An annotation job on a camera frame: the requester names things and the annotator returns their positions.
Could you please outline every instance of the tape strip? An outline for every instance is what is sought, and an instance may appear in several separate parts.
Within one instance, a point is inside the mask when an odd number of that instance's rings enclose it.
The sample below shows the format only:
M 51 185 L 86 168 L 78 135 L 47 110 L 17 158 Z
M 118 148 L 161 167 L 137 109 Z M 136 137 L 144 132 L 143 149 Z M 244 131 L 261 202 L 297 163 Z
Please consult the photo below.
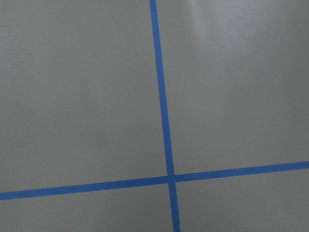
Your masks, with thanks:
M 164 139 L 164 148 L 165 148 L 165 159 L 166 159 L 166 167 L 167 167 L 168 178 L 169 178 L 170 207 L 171 207 L 171 212 L 172 212 L 174 232 L 180 232 L 179 210 L 178 210 L 176 183 L 175 183 L 172 146 L 171 146 L 170 131 L 169 131 L 169 113 L 168 113 L 168 104 L 167 104 L 166 91 L 165 91 L 158 15 L 157 15 L 155 0 L 149 0 L 149 3 L 150 3 L 150 13 L 151 13 L 152 28 L 153 28 L 153 37 L 154 37 L 154 53 L 155 53 L 155 63 L 156 63 L 156 71 L 157 71 L 158 87 L 159 87 L 159 98 L 160 98 L 161 118 L 162 118 L 162 127 L 163 127 L 163 139 Z
M 202 172 L 202 173 L 179 174 L 175 175 L 175 180 L 176 182 L 185 182 L 185 181 L 207 180 L 207 179 L 216 179 L 216 178 L 224 178 L 232 176 L 293 171 L 301 169 L 309 169 L 309 161 L 274 164 L 274 165 L 257 166 L 249 168 L 236 168 L 236 169 L 219 170 L 219 171 Z M 45 188 L 45 189 L 40 188 L 40 189 L 31 189 L 23 191 L 2 192 L 0 193 L 0 201 L 20 199 L 20 198 L 80 193 L 80 192 L 92 192 L 92 191 L 101 191 L 101 190 L 119 189 L 119 188 L 123 189 L 131 187 L 142 187 L 148 185 L 161 185 L 168 183 L 169 183 L 168 176 L 159 176 L 159 177 L 150 177 L 150 178 L 133 179 L 133 180 L 121 180 L 121 181 L 112 181 L 104 183 L 86 184 L 86 185 L 74 185 L 74 186 L 64 186 L 64 187 Z
M 79 193 L 79 192 L 92 192 L 92 191 L 119 189 L 119 188 L 123 189 L 123 188 L 148 186 L 148 185 L 160 185 L 160 184 L 166 184 L 167 182 L 168 182 L 167 176 L 160 176 L 160 177 L 120 180 L 120 181 L 86 184 L 86 185 L 73 185 L 73 186 L 45 188 L 45 189 L 41 188 L 41 189 L 32 189 L 24 191 L 2 192 L 0 193 L 0 201 L 20 199 L 20 198 L 30 198 L 30 197 L 53 196 L 53 195 Z
M 309 168 L 309 161 L 297 162 L 297 163 L 285 163 L 285 164 L 274 164 L 250 168 L 236 168 L 228 170 L 219 170 L 202 173 L 191 173 L 191 174 L 180 174 L 176 175 L 176 182 L 193 181 L 193 180 L 207 180 L 215 178 L 223 178 L 230 176 L 241 176 L 241 175 L 253 175 L 262 173 L 275 173 L 299 169 Z

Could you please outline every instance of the blue painter's tape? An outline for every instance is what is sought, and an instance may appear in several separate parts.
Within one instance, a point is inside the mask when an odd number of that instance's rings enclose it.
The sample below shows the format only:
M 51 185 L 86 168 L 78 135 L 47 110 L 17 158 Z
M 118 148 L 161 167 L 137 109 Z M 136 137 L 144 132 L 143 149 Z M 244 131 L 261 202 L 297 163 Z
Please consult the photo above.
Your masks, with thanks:
M 170 131 L 169 131 L 169 113 L 168 113 L 168 104 L 167 104 L 165 82 L 164 82 L 164 71 L 163 71 L 163 60 L 162 60 L 162 53 L 161 53 L 159 22 L 158 22 L 158 15 L 157 15 L 155 0 L 149 0 L 149 3 L 150 3 L 150 13 L 151 13 L 151 21 L 152 21 L 152 27 L 153 27 L 154 53 L 155 53 L 156 72 L 157 72 L 158 87 L 159 87 L 163 139 L 164 139 L 164 148 L 165 148 L 165 159 L 166 159 L 166 166 L 167 166 L 167 172 L 168 172 L 168 178 L 169 178 L 170 206 L 171 206 L 171 212 L 172 212 L 174 232 L 180 232 L 180 220 L 179 220 L 179 210 L 178 210 L 176 183 L 175 183 L 172 146 L 171 146 Z
M 45 188 L 45 189 L 41 188 L 41 189 L 32 189 L 24 191 L 2 192 L 0 193 L 0 201 L 20 199 L 20 198 L 80 193 L 80 192 L 92 192 L 92 191 L 119 189 L 119 188 L 122 189 L 122 188 L 140 187 L 148 185 L 160 185 L 167 183 L 168 183 L 168 177 L 160 176 L 160 177 L 121 180 L 121 181 L 112 181 L 112 182 L 86 184 L 86 185 L 73 185 L 73 186 Z
M 184 181 L 207 180 L 207 179 L 215 179 L 215 178 L 223 178 L 231 176 L 240 176 L 240 175 L 283 172 L 283 171 L 291 171 L 291 170 L 299 170 L 307 168 L 309 168 L 309 161 L 274 164 L 274 165 L 266 165 L 266 166 L 250 167 L 250 168 L 219 170 L 219 171 L 202 172 L 202 173 L 180 174 L 176 175 L 175 179 L 176 182 L 184 182 Z

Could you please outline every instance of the blue tape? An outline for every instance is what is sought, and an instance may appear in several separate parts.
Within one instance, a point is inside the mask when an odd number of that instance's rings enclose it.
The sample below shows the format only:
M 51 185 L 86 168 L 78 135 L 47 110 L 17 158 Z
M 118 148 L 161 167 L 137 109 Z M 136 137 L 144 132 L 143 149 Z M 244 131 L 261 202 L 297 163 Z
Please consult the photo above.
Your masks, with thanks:
M 168 113 L 168 104 L 167 104 L 165 83 L 164 83 L 164 71 L 163 71 L 163 60 L 162 60 L 162 53 L 161 53 L 161 41 L 160 41 L 158 15 L 157 15 L 155 0 L 149 0 L 149 3 L 150 3 L 150 13 L 151 13 L 151 21 L 152 21 L 152 27 L 153 27 L 154 53 L 155 53 L 156 72 L 157 72 L 158 87 L 159 87 L 163 139 L 164 139 L 164 148 L 165 148 L 165 159 L 166 159 L 166 167 L 167 167 L 168 178 L 169 178 L 170 207 L 171 207 L 171 212 L 172 212 L 174 231 L 180 232 L 179 210 L 178 210 L 176 183 L 175 183 L 172 146 L 171 146 L 170 131 L 169 131 L 169 113 Z
M 120 180 L 120 181 L 86 184 L 86 185 L 74 185 L 74 186 L 64 186 L 64 187 L 45 188 L 45 189 L 41 188 L 41 189 L 32 189 L 24 191 L 2 192 L 0 193 L 0 201 L 20 199 L 20 198 L 30 198 L 30 197 L 71 194 L 79 192 L 92 192 L 92 191 L 119 189 L 119 188 L 123 189 L 123 188 L 140 187 L 148 185 L 160 185 L 167 183 L 168 183 L 168 177 L 160 176 L 160 177 Z
M 232 176 L 293 171 L 293 170 L 300 170 L 300 169 L 309 169 L 309 161 L 297 162 L 297 163 L 274 164 L 274 165 L 249 167 L 249 168 L 237 168 L 237 169 L 210 171 L 210 172 L 202 172 L 202 173 L 179 174 L 179 175 L 175 175 L 175 181 L 185 182 L 185 181 L 195 181 L 195 180 L 207 180 L 207 179 L 216 179 L 216 178 L 224 178 L 224 177 L 232 177 Z M 120 181 L 86 184 L 86 185 L 73 185 L 73 186 L 45 188 L 45 189 L 41 188 L 41 189 L 32 189 L 32 190 L 23 190 L 23 191 L 2 192 L 0 193 L 0 201 L 20 199 L 20 198 L 30 198 L 30 197 L 43 197 L 43 196 L 71 194 L 71 193 L 79 193 L 79 192 L 92 192 L 92 191 L 119 189 L 119 188 L 123 189 L 123 188 L 131 188 L 131 187 L 142 187 L 142 186 L 148 186 L 148 185 L 161 185 L 161 184 L 168 184 L 169 182 L 170 180 L 168 176 L 160 176 L 160 177 L 150 177 L 150 178 L 133 179 L 133 180 L 120 180 Z
M 299 169 L 309 168 L 309 161 L 297 162 L 297 163 L 285 163 L 285 164 L 274 164 L 250 168 L 236 168 L 228 170 L 219 170 L 211 172 L 202 172 L 202 173 L 191 173 L 191 174 L 180 174 L 176 175 L 176 182 L 184 181 L 194 181 L 194 180 L 207 180 L 231 176 L 241 176 L 241 175 L 253 175 L 253 174 L 262 174 L 262 173 L 275 173 Z

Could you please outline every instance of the gray floor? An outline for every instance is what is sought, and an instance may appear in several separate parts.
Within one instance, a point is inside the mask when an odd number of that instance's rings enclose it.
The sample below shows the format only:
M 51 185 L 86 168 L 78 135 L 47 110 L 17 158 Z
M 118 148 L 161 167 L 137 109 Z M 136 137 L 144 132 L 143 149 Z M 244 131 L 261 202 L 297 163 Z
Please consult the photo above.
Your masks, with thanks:
M 309 1 L 157 10 L 176 174 L 309 160 Z M 177 183 L 182 231 L 308 231 L 308 174 Z M 148 0 L 1 0 L 0 192 L 164 175 Z M 169 190 L 0 201 L 0 231 L 170 232 Z

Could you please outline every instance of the gray surface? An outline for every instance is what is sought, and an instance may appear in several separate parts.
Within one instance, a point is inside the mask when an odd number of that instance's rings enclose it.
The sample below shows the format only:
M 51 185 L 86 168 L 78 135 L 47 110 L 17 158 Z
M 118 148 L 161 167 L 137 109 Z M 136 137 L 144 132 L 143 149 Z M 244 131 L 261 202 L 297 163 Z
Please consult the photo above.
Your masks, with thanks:
M 176 173 L 309 160 L 309 1 L 157 5 Z
M 1 1 L 0 155 L 0 191 L 166 175 L 148 1 Z
M 167 185 L 3 201 L 0 208 L 1 232 L 172 231 Z
M 307 232 L 309 170 L 177 184 L 182 232 Z

